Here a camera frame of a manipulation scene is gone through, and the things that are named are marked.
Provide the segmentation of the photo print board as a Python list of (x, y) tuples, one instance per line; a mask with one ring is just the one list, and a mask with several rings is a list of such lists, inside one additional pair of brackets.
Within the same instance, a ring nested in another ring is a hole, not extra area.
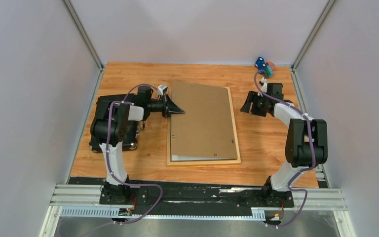
[(194, 156), (179, 156), (179, 155), (172, 155), (171, 161), (178, 162), (178, 161), (198, 161), (198, 160), (210, 160), (208, 157), (194, 157)]

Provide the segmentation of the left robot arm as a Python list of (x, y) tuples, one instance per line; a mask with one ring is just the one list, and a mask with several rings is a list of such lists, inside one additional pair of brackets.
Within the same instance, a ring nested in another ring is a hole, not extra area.
[(123, 143), (131, 122), (145, 122), (151, 113), (164, 118), (183, 115), (185, 111), (167, 94), (164, 84), (155, 87), (142, 83), (126, 94), (101, 96), (90, 127), (90, 147), (104, 156), (107, 176), (101, 191), (101, 203), (128, 203), (131, 199), (129, 176), (124, 165)]

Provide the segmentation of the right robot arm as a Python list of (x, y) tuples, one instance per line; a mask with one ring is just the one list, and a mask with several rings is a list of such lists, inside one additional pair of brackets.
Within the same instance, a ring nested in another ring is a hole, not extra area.
[(261, 201), (275, 206), (287, 201), (299, 178), (324, 164), (328, 158), (327, 123), (314, 119), (285, 100), (281, 83), (270, 83), (266, 91), (249, 91), (241, 112), (265, 117), (272, 115), (288, 127), (285, 162), (269, 176), (259, 192)]

